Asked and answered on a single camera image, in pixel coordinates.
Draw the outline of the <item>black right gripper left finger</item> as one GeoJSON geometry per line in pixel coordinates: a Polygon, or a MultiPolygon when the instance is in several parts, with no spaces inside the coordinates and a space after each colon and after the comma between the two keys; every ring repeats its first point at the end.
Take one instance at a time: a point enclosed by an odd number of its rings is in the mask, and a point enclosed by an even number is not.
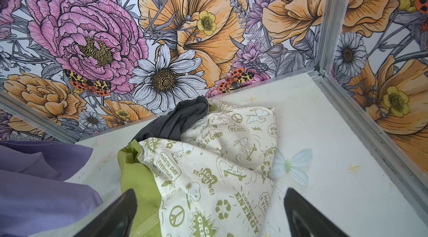
{"type": "Polygon", "coordinates": [[[136,212],[136,194],[129,189],[74,237],[129,237],[136,212]]]}

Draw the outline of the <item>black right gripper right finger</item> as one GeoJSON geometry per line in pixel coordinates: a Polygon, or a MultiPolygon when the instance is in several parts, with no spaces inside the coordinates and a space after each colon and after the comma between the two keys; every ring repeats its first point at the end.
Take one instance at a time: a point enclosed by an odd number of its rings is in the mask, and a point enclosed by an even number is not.
{"type": "Polygon", "coordinates": [[[288,188],[284,208],[292,237],[348,237],[293,188],[288,188]]]}

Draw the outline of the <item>purple cloth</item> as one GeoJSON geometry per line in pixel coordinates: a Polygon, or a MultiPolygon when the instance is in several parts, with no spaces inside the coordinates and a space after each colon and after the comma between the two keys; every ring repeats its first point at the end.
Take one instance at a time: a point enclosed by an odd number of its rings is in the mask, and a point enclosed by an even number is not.
{"type": "Polygon", "coordinates": [[[60,229],[100,206],[94,189],[68,182],[92,153],[59,141],[1,141],[1,236],[60,229]]]}

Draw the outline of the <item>green white printed cloth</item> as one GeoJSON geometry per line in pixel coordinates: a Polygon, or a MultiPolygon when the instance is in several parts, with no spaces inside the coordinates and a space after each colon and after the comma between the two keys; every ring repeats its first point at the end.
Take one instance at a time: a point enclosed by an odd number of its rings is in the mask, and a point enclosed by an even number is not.
{"type": "Polygon", "coordinates": [[[271,107],[210,102],[177,140],[150,137],[118,152],[120,188],[137,198],[133,237],[259,237],[273,193],[271,107]]]}

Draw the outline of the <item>dark grey cloth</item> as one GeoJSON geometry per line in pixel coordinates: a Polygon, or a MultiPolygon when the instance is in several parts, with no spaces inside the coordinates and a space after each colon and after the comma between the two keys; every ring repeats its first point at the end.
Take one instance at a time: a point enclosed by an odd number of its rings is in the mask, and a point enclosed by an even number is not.
{"type": "Polygon", "coordinates": [[[169,113],[153,120],[141,129],[133,140],[138,142],[150,137],[180,141],[181,134],[193,124],[204,118],[209,109],[208,101],[203,96],[181,101],[169,113]]]}

